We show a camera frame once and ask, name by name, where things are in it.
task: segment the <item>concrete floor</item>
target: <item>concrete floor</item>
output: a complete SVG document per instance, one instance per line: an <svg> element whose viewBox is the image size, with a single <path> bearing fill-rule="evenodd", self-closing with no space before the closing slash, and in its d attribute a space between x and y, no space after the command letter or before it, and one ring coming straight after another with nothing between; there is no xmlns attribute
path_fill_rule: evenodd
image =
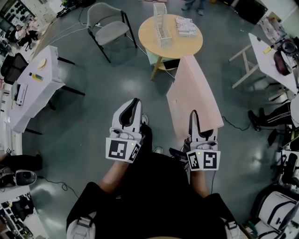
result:
<svg viewBox="0 0 299 239"><path fill-rule="evenodd" d="M153 15L153 3L138 0L106 2L128 14L137 44L141 46L138 29ZM228 59L249 44L249 32L263 40L266 40L265 35L259 26L241 19L222 3L208 3L202 17L197 15L195 6L183 12L183 4L182 0L169 0L167 11L192 18L199 27L204 42L195 57L210 84L220 112L234 125L247 127L249 109L264 106L267 113L273 105L267 101L269 91L253 87L255 79L261 74L255 74L234 90L231 88L232 83L245 74L245 69L242 57L232 63L228 63ZM47 43L63 29L77 23L80 12L81 8L58 19L48 39L43 42ZM81 22L86 23L86 17L87 8L82 12ZM61 35L81 28L83 26L77 24ZM30 121L28 127L41 131L43 135L25 132L23 151L32 154L34 150L40 150L44 160L40 175L52 181L66 182L77 194L89 181L98 182L112 165L112 161L105 159L105 137L109 133L112 115L120 105L134 97L142 100L143 111L149 117L153 145L162 146L166 154L169 147L181 147L182 142L175 140L166 99L173 78L159 71L151 82L152 68L147 56L135 49L128 38L121 38L106 50L111 64L85 30L52 45L58 47L61 57L76 63L75 66L63 64L62 73L68 86L85 92L86 96L60 90L52 99L57 110L46 107ZM268 130L256 132L252 127L242 132L226 122L219 129L221 166L215 176L213 192L220 193L240 223L249 216L257 193L271 182L270 165L277 142L268 148L269 134ZM213 173L206 175L211 188ZM61 185L39 180L32 187L32 195L50 238L65 238L66 217L77 200L74 194L70 190L63 191Z"/></svg>

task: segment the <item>table top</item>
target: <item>table top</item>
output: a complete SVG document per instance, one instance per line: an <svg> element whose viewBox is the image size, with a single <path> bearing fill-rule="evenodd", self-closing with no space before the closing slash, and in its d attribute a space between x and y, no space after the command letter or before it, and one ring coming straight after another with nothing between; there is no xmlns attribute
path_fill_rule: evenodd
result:
<svg viewBox="0 0 299 239"><path fill-rule="evenodd" d="M176 26L177 15L167 14L167 27L171 34L171 46L161 48L154 28L154 17L145 20L139 27L138 36L141 44L152 53L173 59L194 55L202 47L203 39L200 30L196 27L196 37L182 37L178 35Z"/></svg>
<svg viewBox="0 0 299 239"><path fill-rule="evenodd" d="M64 84L58 77L58 53L57 48L53 46L45 47L29 63L17 80L17 83L26 83L27 90L22 106L15 102L8 108L8 123L12 130L23 133L29 120L44 108L55 91ZM38 65L41 60L46 59L45 66L39 70ZM37 81L29 75L38 74L43 80Z"/></svg>
<svg viewBox="0 0 299 239"><path fill-rule="evenodd" d="M280 84L284 85L290 91L297 95L297 86L296 79L294 73L291 73L287 76L283 76L278 72L274 62L274 54L276 50L272 49L267 54L264 54L264 50L266 50L269 45L263 41L258 41L257 37L251 33L249 33L249 38L252 44L252 48L256 55L256 60L259 66L259 69L262 73L270 76Z"/></svg>

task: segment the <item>white table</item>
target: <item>white table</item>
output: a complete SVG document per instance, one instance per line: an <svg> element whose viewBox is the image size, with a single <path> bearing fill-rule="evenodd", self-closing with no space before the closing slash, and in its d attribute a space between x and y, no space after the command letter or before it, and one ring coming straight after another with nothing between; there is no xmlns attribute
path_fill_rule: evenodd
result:
<svg viewBox="0 0 299 239"><path fill-rule="evenodd" d="M47 59L46 65L39 70L38 65L41 60ZM13 102L8 108L7 124L18 133L23 133L29 120L36 116L49 102L52 95L59 88L71 91L76 94L85 95L64 85L58 77L58 60L74 64L71 61L58 57L57 48L47 46L29 63L17 80L17 83L26 83L27 91L22 106ZM43 81L37 81L29 75L38 74L43 77Z"/></svg>
<svg viewBox="0 0 299 239"><path fill-rule="evenodd" d="M236 88L239 84L241 84L244 80L246 80L250 75L252 75L256 70L259 69L262 73L276 80L277 82L285 86L288 90L292 91L295 95L297 95L298 90L294 74L291 73L287 76L283 76L276 69L274 62L274 53L276 51L272 49L267 54L264 54L263 51L266 50L269 47L269 45L263 41L258 41L257 37L251 33L249 33L249 39L251 44L229 59L229 62L231 62L236 57L242 54L246 69L246 75L233 84L233 89ZM256 65L249 62L246 57L246 50L248 50L251 47L253 48L254 54L256 55Z"/></svg>

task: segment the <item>table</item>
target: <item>table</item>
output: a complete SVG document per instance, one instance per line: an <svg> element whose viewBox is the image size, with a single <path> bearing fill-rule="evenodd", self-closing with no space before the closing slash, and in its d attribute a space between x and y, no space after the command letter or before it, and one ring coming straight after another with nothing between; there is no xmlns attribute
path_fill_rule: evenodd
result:
<svg viewBox="0 0 299 239"><path fill-rule="evenodd" d="M178 35L176 26L177 15L167 14L167 26L171 34L171 46L161 48L158 43L157 34L154 28L154 17L145 20L139 27L139 40L145 49L159 56L154 70L151 74L151 80L154 78L157 69L167 70L164 64L161 63L162 57L181 59L183 56L194 55L202 47L203 38L200 30L196 27L196 37L181 37Z"/></svg>
<svg viewBox="0 0 299 239"><path fill-rule="evenodd" d="M267 54L264 54L263 51L266 50L269 45L263 41L258 41L257 37L251 33L249 33L249 39L251 44L228 60L229 62L231 62L242 54L246 69L246 75L244 75L240 80L233 84L233 89L259 69L262 73L276 80L278 83L282 84L287 89L292 91L295 95L297 95L298 90L294 74L291 73L287 76L283 76L276 69L274 62L274 53L276 52L276 50L272 49ZM251 47L253 48L257 60L257 64L255 65L249 62L246 57L246 51Z"/></svg>
<svg viewBox="0 0 299 239"><path fill-rule="evenodd" d="M46 65L39 70L38 65L41 60L47 59ZM49 102L56 90L62 88L76 94L85 95L84 93L74 90L65 84L58 77L58 60L74 64L71 61L58 57L57 48L47 46L29 63L22 74L19 76L17 83L28 84L24 103L18 106L13 102L8 108L7 124L17 133L23 133L29 120L36 116ZM29 75L38 74L43 80L37 81Z"/></svg>

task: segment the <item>person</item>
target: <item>person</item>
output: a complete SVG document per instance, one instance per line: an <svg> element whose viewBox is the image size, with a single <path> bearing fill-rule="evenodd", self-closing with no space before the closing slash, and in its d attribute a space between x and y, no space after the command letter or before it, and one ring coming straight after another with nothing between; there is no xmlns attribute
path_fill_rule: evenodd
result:
<svg viewBox="0 0 299 239"><path fill-rule="evenodd" d="M82 238L226 238L222 218L235 219L220 195L209 193L204 171L192 171L189 184L179 160L161 148L152 152L146 121L140 130L134 163L115 161L101 182L86 185L67 217L67 239L83 218L92 218L95 236Z"/></svg>
<svg viewBox="0 0 299 239"><path fill-rule="evenodd" d="M0 169L6 167L9 167L14 173L20 169L39 171L43 167L43 159L38 151L35 156L5 153L0 156Z"/></svg>
<svg viewBox="0 0 299 239"><path fill-rule="evenodd" d="M18 40L19 45L23 46L28 42L29 49L31 49L32 40L37 40L37 32L29 31L28 29L22 29L20 25L16 25L15 38Z"/></svg>
<svg viewBox="0 0 299 239"><path fill-rule="evenodd" d="M182 7L182 10L186 11L186 10L189 10L193 3L195 2L196 0L186 0L186 3L185 5ZM207 0L199 0L199 5L198 5L198 8L197 8L197 13L201 16L204 15L204 9L205 9L205 4L206 4L206 1Z"/></svg>
<svg viewBox="0 0 299 239"><path fill-rule="evenodd" d="M264 110L261 108L259 117L251 110L248 111L248 117L254 127L274 127L287 124L297 128L299 127L299 96L297 95L291 102L285 103L269 115L265 115Z"/></svg>

